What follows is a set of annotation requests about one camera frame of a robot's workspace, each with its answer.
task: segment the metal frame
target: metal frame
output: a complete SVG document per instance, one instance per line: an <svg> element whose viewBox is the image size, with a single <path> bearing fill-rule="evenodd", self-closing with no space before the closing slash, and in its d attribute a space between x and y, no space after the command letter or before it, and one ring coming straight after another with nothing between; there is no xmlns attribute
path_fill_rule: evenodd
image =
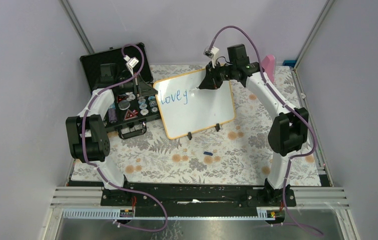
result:
<svg viewBox="0 0 378 240"><path fill-rule="evenodd" d="M304 94L304 88L302 87L302 84L299 81L298 74L296 73L296 69L293 68L291 71L292 71L292 77L293 77L293 81L295 83L295 88L296 88L296 92L297 92L299 100L300 100L301 107L309 109L309 105L308 105L308 102L306 101L306 96ZM310 124L311 124L312 128L314 129L315 132L317 132L317 128L315 127L314 117L311 114L309 116L309 120L310 120ZM312 139L310 132L308 133L308 138ZM333 179L332 179L332 176L331 176L330 171L328 169L327 159L324 155L324 152L322 151L323 148L322 148L322 144L321 144L320 137L319 137L318 134L317 134L317 141L318 141L317 142L317 150L315 151L315 154L317 156L316 165L317 165L318 174L319 175L327 175L327 178L329 179L330 185L333 186Z"/></svg>
<svg viewBox="0 0 378 240"><path fill-rule="evenodd" d="M83 27L81 27L80 22L78 21L77 16L74 13L74 10L71 7L71 4L68 0L60 0L62 3L62 6L64 7L65 13L69 17L72 25L74 26L78 36L81 39L81 42L83 43L84 47L86 48L87 52L89 54L94 54L95 50L93 49L92 45L90 44L89 39L87 38L86 33L83 30Z"/></svg>
<svg viewBox="0 0 378 240"><path fill-rule="evenodd" d="M91 46L84 30L82 29L77 17L68 0L60 0L63 4L65 12L71 20L71 23L75 27L84 47L87 52L93 54L95 51ZM292 70L293 79L295 82L295 87L299 95L300 104L302 107L309 109L308 102L304 99L304 91L301 82L299 81L299 76L297 75L296 68L299 66L305 52L308 50L313 38L315 37L318 29L322 25L325 17L327 16L330 8L334 4L335 0L327 0L323 10L321 11L316 23L314 24L308 38L306 39L302 49L297 57L297 63ZM313 117L310 116L310 122L314 130L315 124ZM327 175L330 184L333 185L333 180L330 172L327 168L327 160L323 153L322 144L320 139L318 139L318 151L316 152L316 165L319 175ZM351 210L349 208L348 201L345 196L345 192L341 187L292 187L294 190L294 195L297 202L297 207L289 207L290 209L296 210L327 210L332 209L339 220L339 225L342 230L342 234L345 239L355 239L359 240L359 235L356 226L352 219ZM102 199L102 188L101 187L58 187L54 193L52 203L50 206L49 220L46 226L46 231L42 239L54 240L59 232L60 223L62 218L72 215L72 211L78 210L79 212L101 212L105 211L116 211L119 209L127 209L129 206L100 206ZM275 210L272 207L258 207L258 219L264 220L263 211ZM164 219L160 218L141 218L141 219ZM173 219L180 220L253 220L254 217L173 217Z"/></svg>
<svg viewBox="0 0 378 240"><path fill-rule="evenodd" d="M345 239L359 239L358 232L352 221L352 215L346 200L345 192L341 187L292 187L297 201L295 210L327 210L332 209L337 214L340 227ZM99 218L102 212L119 209L128 209L130 206L100 206L102 199L101 187L57 187L51 203L52 216L47 226L45 240L54 240L59 232L62 218L70 217L73 210L79 212L91 212L100 214L93 215L92 219ZM265 220L263 211L275 210L275 207L258 207L258 220ZM163 217L141 217L147 220L163 220ZM178 220L254 220L255 217L173 217Z"/></svg>
<svg viewBox="0 0 378 240"><path fill-rule="evenodd" d="M314 26L312 27L307 39L304 42L304 45L301 48L301 51L299 52L298 56L296 57L296 64L294 68L297 68L299 66L299 62L302 60L302 58L305 55L305 52L308 50L308 47L311 44L311 41L314 39L315 35L317 34L318 29L321 27L324 19L326 18L327 14L329 13L329 10L333 6L334 2L336 0L327 0L327 2L324 4L323 9L320 12L320 15L317 18L317 21L315 21Z"/></svg>

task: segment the whiteboard stand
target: whiteboard stand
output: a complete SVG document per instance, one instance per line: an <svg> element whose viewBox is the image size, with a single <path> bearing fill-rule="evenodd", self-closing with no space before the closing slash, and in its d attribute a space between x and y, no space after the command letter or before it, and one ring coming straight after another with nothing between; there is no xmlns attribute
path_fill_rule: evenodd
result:
<svg viewBox="0 0 378 240"><path fill-rule="evenodd" d="M215 125L215 130L217 130L217 132L219 132L220 131L220 124L219 123L217 123L216 125ZM187 133L187 137L189 138L189 140L192 140L192 132L188 132Z"/></svg>

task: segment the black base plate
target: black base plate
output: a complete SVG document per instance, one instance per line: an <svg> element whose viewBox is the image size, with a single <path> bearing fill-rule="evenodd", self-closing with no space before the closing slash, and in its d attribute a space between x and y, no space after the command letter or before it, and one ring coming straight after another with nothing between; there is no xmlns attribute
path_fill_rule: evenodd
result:
<svg viewBox="0 0 378 240"><path fill-rule="evenodd" d="M257 216L256 207L280 207L262 200L261 187L245 185L199 185L129 183L125 188L143 191L156 197L167 210L169 217L250 217ZM151 198L122 190L103 190L102 206L131 206L131 198L137 198L138 217L163 217L162 209ZM287 193L287 205L296 206L293 191ZM198 200L203 203L191 203Z"/></svg>

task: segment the open toolbox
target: open toolbox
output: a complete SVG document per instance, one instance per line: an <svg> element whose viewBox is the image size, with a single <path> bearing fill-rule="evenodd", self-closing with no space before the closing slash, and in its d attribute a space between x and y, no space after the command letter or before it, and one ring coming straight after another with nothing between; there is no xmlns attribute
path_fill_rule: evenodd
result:
<svg viewBox="0 0 378 240"><path fill-rule="evenodd" d="M146 57L145 46L143 43L136 45L145 56L144 67L137 77L137 81L133 80L112 89L115 100L103 119L106 131L108 133L118 131L118 135L122 139L144 134L147 131L147 122L161 118L155 99L156 91L152 88L153 77ZM134 67L134 72L137 72L141 66L139 51L133 46L128 46L124 52L129 57L136 57L139 60L139 64ZM110 48L107 51L84 55L80 57L80 61L91 92L131 77L125 65L126 61L121 54L121 48ZM136 88L136 83L137 86L142 86L142 88L138 88L139 91Z"/></svg>

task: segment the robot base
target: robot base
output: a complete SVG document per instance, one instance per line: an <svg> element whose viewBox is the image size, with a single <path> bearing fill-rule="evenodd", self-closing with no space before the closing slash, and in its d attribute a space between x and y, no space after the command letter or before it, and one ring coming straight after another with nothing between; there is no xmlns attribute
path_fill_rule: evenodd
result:
<svg viewBox="0 0 378 240"><path fill-rule="evenodd" d="M282 200L282 189L272 189L267 181L264 187L125 181L124 188L155 196L164 205L169 217L251 217L257 215L257 207L279 209ZM293 194L288 185L288 207L296 206ZM122 190L103 188L101 205L131 206L133 196L137 198L138 217L163 217L161 208L149 197Z"/></svg>

